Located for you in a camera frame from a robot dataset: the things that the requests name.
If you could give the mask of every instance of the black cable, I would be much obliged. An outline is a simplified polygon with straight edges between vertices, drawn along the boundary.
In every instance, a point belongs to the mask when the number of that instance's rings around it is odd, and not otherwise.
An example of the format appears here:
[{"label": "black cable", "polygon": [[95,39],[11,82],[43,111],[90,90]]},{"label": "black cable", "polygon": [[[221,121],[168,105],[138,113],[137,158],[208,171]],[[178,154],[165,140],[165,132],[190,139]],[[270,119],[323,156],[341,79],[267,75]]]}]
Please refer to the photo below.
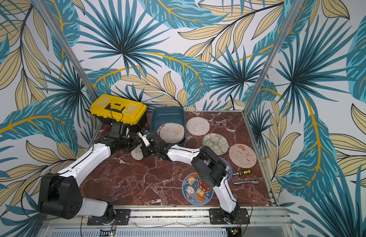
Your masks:
[{"label": "black cable", "polygon": [[83,216],[82,216],[82,220],[80,221],[80,236],[83,237],[82,234],[82,225],[83,225]]},{"label": "black cable", "polygon": [[37,179],[39,179],[39,178],[41,178],[41,177],[48,177],[48,176],[59,176],[59,175],[61,175],[61,174],[55,174],[55,175],[41,175],[41,176],[39,176],[38,178],[36,178],[36,179],[34,179],[33,181],[31,181],[30,183],[28,183],[28,185],[24,188],[24,190],[22,191],[22,194],[21,194],[21,208],[22,208],[22,211],[24,212],[24,214],[29,218],[29,219],[32,219],[32,220],[35,220],[35,221],[48,221],[48,220],[54,220],[54,219],[58,219],[59,217],[55,217],[55,218],[50,218],[50,219],[35,219],[35,218],[32,218],[32,217],[30,217],[27,213],[26,213],[26,211],[25,211],[25,209],[24,209],[24,205],[23,205],[23,202],[22,202],[22,199],[24,198],[24,193],[25,193],[25,190],[30,186],[30,184],[31,183],[33,183],[34,181],[36,181]]}]

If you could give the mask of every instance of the round coaster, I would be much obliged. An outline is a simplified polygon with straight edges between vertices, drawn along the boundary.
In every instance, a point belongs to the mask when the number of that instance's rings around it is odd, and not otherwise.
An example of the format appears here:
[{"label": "round coaster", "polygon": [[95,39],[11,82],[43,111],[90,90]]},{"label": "round coaster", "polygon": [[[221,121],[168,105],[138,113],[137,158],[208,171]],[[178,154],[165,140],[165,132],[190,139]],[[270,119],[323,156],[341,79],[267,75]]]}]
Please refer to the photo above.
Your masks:
[{"label": "round coaster", "polygon": [[179,143],[184,138],[184,127],[180,124],[169,122],[160,128],[159,135],[167,143]]},{"label": "round coaster", "polygon": [[[226,160],[226,159],[224,159],[224,158],[221,158],[220,157],[220,159],[222,159],[222,161],[225,163],[225,170],[230,174],[230,176],[227,174],[227,176],[228,176],[228,183],[231,181],[231,178],[233,177],[233,168],[232,168],[232,166],[231,166],[231,164]],[[205,161],[204,162],[206,165],[208,165],[209,163],[210,163],[210,160],[207,160],[207,161]]]},{"label": "round coaster", "polygon": [[187,130],[196,136],[201,136],[209,131],[210,125],[208,120],[201,117],[194,117],[187,122]]},{"label": "round coaster", "polygon": [[245,144],[235,144],[229,149],[232,162],[241,168],[251,168],[256,164],[256,154]]},{"label": "round coaster", "polygon": [[202,206],[213,198],[214,190],[206,185],[197,173],[191,173],[183,180],[182,192],[190,204]]},{"label": "round coaster", "polygon": [[203,146],[209,146],[216,155],[223,155],[229,148],[228,141],[220,134],[208,134],[203,138]]},{"label": "round coaster", "polygon": [[134,150],[132,150],[131,154],[133,156],[133,158],[135,160],[142,160],[143,158],[143,154],[142,154],[142,149],[141,149],[141,145],[139,144]]}]

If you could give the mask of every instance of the red marble surface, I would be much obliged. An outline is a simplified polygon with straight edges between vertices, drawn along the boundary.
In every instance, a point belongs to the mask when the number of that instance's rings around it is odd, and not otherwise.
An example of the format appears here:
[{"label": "red marble surface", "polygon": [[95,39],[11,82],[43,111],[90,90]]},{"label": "red marble surface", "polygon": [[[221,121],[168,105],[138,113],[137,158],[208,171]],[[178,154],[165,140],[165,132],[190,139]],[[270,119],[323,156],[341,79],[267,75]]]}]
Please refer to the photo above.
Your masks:
[{"label": "red marble surface", "polygon": [[[148,112],[150,126],[151,112]],[[242,113],[240,112],[186,112],[185,119],[203,117],[211,126],[208,133],[223,135],[232,146],[243,143],[253,148],[247,132]],[[110,126],[103,125],[99,136],[105,135]],[[195,136],[187,132],[188,148],[201,148],[203,136]],[[232,164],[234,171],[243,170],[232,163],[228,152],[220,157]],[[81,184],[83,197],[111,201],[114,205],[190,205],[181,190],[183,179],[195,169],[185,163],[161,161],[150,156],[137,161],[130,154],[117,151],[96,167]],[[259,179],[259,184],[245,183],[235,185],[236,180]],[[229,183],[234,197],[239,202],[250,202],[253,206],[270,206],[271,201],[267,192],[260,166],[251,168],[251,174],[235,176]],[[214,195],[207,206],[219,206]]]}]

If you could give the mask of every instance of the metal extrusion bar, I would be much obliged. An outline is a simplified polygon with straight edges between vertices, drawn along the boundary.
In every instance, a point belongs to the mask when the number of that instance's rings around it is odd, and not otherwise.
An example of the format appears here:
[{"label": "metal extrusion bar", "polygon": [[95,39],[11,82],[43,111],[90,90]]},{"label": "metal extrusion bar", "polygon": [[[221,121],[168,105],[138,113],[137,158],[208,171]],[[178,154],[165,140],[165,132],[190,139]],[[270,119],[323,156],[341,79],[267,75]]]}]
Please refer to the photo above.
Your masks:
[{"label": "metal extrusion bar", "polygon": [[46,1],[45,0],[33,0],[33,2],[35,4],[35,6],[37,7],[39,13],[41,14],[42,18],[44,19],[44,21],[50,28],[50,31],[53,33],[53,35],[57,39],[57,41],[60,44],[61,48],[63,49],[64,53],[70,60],[72,66],[76,70],[76,73],[79,75],[79,77],[83,81],[84,85],[86,86],[88,92],[91,93],[93,100],[95,101],[98,98],[98,95],[97,95],[95,89],[93,88],[92,83],[89,80],[82,65],[80,64],[79,59],[76,57],[74,51],[72,50],[71,45],[67,41],[66,36],[64,35],[63,31],[60,29],[57,19],[54,17],[50,8],[47,6]]},{"label": "metal extrusion bar", "polygon": [[266,63],[264,64],[261,73],[258,76],[258,79],[256,83],[254,84],[254,88],[252,90],[252,93],[250,94],[246,106],[244,108],[244,114],[247,115],[250,112],[250,109],[252,107],[252,104],[257,97],[259,90],[261,89],[261,86],[267,76],[267,72],[271,68],[271,64],[273,60],[275,59],[276,55],[278,54],[280,47],[282,46],[288,32],[291,29],[292,24],[294,23],[294,20],[296,16],[298,15],[298,12],[300,10],[300,7],[302,7],[304,0],[295,0],[292,4],[290,11],[287,14],[286,19],[283,22],[283,25],[281,27],[280,33],[278,34],[274,45],[271,48],[271,51],[269,55],[267,56]]}]

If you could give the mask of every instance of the pink cartoon coaster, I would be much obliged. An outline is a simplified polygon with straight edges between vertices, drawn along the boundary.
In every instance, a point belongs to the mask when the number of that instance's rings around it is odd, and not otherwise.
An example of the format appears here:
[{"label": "pink cartoon coaster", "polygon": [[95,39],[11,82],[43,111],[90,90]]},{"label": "pink cartoon coaster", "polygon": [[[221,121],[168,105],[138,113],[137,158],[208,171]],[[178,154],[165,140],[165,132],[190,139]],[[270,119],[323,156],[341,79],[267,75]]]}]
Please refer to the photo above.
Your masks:
[{"label": "pink cartoon coaster", "polygon": [[232,162],[241,168],[251,168],[256,164],[256,154],[245,144],[235,144],[229,149]]},{"label": "pink cartoon coaster", "polygon": [[196,136],[205,135],[209,128],[208,120],[201,117],[194,117],[187,122],[187,130]]},{"label": "pink cartoon coaster", "polygon": [[160,127],[159,135],[167,143],[179,143],[184,138],[184,127],[180,124],[169,122]]}]

